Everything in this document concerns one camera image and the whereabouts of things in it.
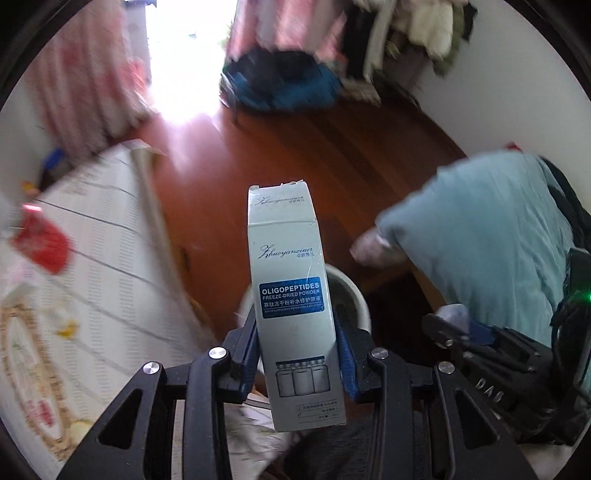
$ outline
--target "metal screw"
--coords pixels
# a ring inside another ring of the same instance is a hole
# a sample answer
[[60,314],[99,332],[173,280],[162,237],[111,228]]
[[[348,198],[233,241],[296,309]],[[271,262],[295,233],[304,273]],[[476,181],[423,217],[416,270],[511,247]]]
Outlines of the metal screw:
[[451,362],[441,362],[437,368],[442,374],[451,375],[456,371],[456,367]]
[[383,360],[384,358],[388,357],[388,351],[383,347],[377,346],[376,348],[371,350],[371,356]]
[[142,368],[145,374],[154,375],[158,370],[160,370],[160,364],[158,362],[148,362]]
[[209,351],[209,357],[215,360],[224,358],[226,356],[226,349],[222,346],[215,346]]

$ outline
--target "pink curtain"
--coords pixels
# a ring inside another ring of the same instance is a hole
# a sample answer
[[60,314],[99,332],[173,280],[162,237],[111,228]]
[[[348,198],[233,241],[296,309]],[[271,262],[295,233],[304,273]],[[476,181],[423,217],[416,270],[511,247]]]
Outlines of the pink curtain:
[[93,0],[27,70],[41,116],[74,161],[104,150],[109,137],[120,137],[148,112],[128,55],[124,15],[121,0]]
[[236,60],[260,45],[299,48],[332,61],[345,24],[343,6],[343,0],[238,0],[227,57]]

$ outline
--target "cardboard box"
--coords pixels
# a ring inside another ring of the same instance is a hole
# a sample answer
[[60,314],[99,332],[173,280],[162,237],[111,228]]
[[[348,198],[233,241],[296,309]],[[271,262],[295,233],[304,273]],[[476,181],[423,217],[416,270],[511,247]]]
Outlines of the cardboard box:
[[324,256],[306,182],[249,189],[248,248],[275,429],[346,423]]

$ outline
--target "bottle illustration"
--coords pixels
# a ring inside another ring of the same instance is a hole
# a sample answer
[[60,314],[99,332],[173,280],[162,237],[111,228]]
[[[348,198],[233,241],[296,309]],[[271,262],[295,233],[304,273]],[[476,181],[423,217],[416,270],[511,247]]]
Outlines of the bottle illustration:
[[277,362],[277,388],[280,397],[294,397],[330,390],[324,357]]

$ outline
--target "white wall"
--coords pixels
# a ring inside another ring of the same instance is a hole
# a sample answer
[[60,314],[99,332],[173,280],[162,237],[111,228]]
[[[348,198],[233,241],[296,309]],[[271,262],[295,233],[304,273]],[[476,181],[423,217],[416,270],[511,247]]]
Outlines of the white wall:
[[21,80],[0,111],[0,229],[23,198],[21,182],[36,184],[43,160],[54,149]]
[[[545,38],[504,0],[478,9],[445,79],[427,63],[413,94],[466,154],[514,141],[548,157],[591,210],[591,101]],[[416,61],[397,67],[404,83]]]
[[127,32],[129,35],[129,48],[134,57],[144,61],[146,81],[152,83],[152,69],[150,49],[148,47],[148,30],[146,24],[146,6],[133,5],[125,7],[127,19]]

